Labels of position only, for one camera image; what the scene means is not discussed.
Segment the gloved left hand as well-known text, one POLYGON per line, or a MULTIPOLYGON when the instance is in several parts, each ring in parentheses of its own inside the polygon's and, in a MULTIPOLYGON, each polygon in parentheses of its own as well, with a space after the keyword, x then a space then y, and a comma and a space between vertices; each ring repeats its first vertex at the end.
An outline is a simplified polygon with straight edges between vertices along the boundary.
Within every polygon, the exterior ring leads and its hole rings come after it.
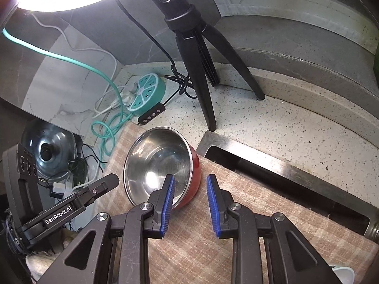
POLYGON ((59 254, 74 240, 77 232, 62 228, 50 235, 46 242, 48 249, 32 251, 25 259, 32 283, 37 283, 59 254))

